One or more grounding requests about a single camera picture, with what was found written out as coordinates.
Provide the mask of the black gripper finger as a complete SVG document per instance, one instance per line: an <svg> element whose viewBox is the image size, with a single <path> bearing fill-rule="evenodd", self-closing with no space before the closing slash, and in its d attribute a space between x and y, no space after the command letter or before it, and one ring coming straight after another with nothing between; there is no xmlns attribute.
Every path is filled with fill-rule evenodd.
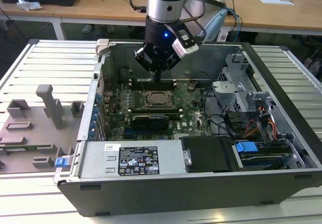
<svg viewBox="0 0 322 224"><path fill-rule="evenodd" d="M146 58L147 54L145 53L144 47L139 48L134 51L135 60L146 70L149 72L153 72L153 82L158 83L158 71L156 68L156 64L153 63L151 59Z"/></svg>
<svg viewBox="0 0 322 224"><path fill-rule="evenodd" d="M181 59L175 53L163 56L162 59L158 61L159 70L157 72L157 82L160 82L162 72L171 70L180 61Z"/></svg>

